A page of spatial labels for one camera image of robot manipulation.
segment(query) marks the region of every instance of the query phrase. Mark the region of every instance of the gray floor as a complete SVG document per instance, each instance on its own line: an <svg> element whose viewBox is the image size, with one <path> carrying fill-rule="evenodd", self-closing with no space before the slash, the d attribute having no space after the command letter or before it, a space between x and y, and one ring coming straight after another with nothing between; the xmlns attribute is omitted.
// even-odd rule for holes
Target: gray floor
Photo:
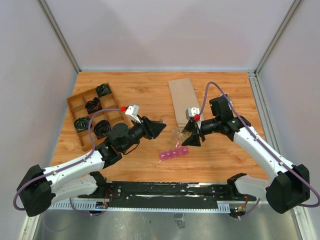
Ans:
<svg viewBox="0 0 320 240"><path fill-rule="evenodd" d="M169 212L106 212L86 217L71 210L41 216L33 240L299 240L290 212L278 214L261 204L243 220L221 213L185 213L185 227ZM44 229L43 220L51 230Z"/></svg>

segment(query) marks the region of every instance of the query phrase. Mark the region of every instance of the coiled black cable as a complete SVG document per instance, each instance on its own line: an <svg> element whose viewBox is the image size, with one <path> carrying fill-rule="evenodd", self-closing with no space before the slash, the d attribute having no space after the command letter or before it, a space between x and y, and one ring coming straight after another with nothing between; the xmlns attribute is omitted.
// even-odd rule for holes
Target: coiled black cable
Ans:
<svg viewBox="0 0 320 240"><path fill-rule="evenodd" d="M85 104L85 108L86 108L88 114L93 114L93 113L101 110L102 106L101 106L99 98L95 97L93 100L88 101Z"/></svg>
<svg viewBox="0 0 320 240"><path fill-rule="evenodd" d="M108 120L99 121L93 128L93 131L98 139L107 136L107 133L111 131L111 125Z"/></svg>
<svg viewBox="0 0 320 240"><path fill-rule="evenodd" d="M99 98L111 93L110 87L105 83L101 84L100 86L97 86L95 88L95 91L96 91L96 94L98 94Z"/></svg>
<svg viewBox="0 0 320 240"><path fill-rule="evenodd" d="M79 117L78 119L76 119L73 123L76 131L78 133L87 130L89 127L89 121L90 118L88 116L84 116L84 117Z"/></svg>

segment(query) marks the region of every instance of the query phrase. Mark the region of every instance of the wooden tray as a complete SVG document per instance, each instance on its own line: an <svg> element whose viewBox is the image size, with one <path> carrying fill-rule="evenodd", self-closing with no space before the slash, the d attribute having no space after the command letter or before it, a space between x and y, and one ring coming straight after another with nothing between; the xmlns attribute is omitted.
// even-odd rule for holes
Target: wooden tray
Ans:
<svg viewBox="0 0 320 240"><path fill-rule="evenodd" d="M108 87L110 88L111 93L109 93L105 96L99 97L102 108L103 109L117 109L117 108L119 108L118 102L113 94L112 88L110 87L110 85L108 83L106 83L106 85L108 85ZM88 91L82 92L77 95L73 95L73 96L68 97L66 99L73 123L75 122L76 119L81 118L81 117L89 117L91 119L91 117L95 114L95 112L92 114L88 114L87 109L85 107L85 104L86 104L86 102L91 101L94 98L98 98L96 88L92 88ZM125 115L121 111L105 111L105 112L99 113L93 119L92 127L90 129L91 135L92 135L94 142L95 142L95 145L99 145L100 143L102 143L106 139L106 137L98 139L94 133L95 125L98 122L100 122L101 120L108 120L110 122L110 125L112 128L115 124L120 123L120 122L127 124L125 121ZM81 132L78 132L76 130L76 128L74 128L74 130L75 130L76 135L79 139L81 149L84 152L91 149L92 143L89 138L88 130L84 130Z"/></svg>

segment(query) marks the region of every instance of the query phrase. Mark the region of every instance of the wall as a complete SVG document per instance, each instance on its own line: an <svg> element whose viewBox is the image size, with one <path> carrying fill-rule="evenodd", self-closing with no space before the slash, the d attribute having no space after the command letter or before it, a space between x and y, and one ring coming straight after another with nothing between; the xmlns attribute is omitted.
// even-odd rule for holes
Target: wall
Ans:
<svg viewBox="0 0 320 240"><path fill-rule="evenodd" d="M47 0L82 70L252 70L293 0Z"/></svg>
<svg viewBox="0 0 320 240"><path fill-rule="evenodd" d="M283 155L320 191L320 1L304 1L260 74ZM310 203L316 198L312 193ZM309 209L318 237L320 207Z"/></svg>
<svg viewBox="0 0 320 240"><path fill-rule="evenodd" d="M16 240L26 216L16 188L31 166L49 165L76 73L37 1L0 2L0 233Z"/></svg>

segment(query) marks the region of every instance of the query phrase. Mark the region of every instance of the wooden table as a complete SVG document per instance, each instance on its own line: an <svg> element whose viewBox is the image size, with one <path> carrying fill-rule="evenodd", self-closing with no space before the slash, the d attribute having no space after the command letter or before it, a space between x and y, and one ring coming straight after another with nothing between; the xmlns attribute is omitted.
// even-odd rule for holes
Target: wooden table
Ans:
<svg viewBox="0 0 320 240"><path fill-rule="evenodd" d="M200 106L209 81L230 96L235 109L263 135L255 100L245 72L81 72L73 94L110 83L120 106L140 105L139 114L150 120L164 119L167 127L155 140L142 139L139 147L115 165L100 172L112 181L226 182L238 173L268 179L262 168L241 147L219 133L206 135L201 147L189 147L189 155L159 162L159 153L173 149L172 130L177 127L169 80L190 78ZM211 86L207 100L220 96ZM204 118L212 118L209 105ZM53 157L58 165L83 155L68 112Z"/></svg>

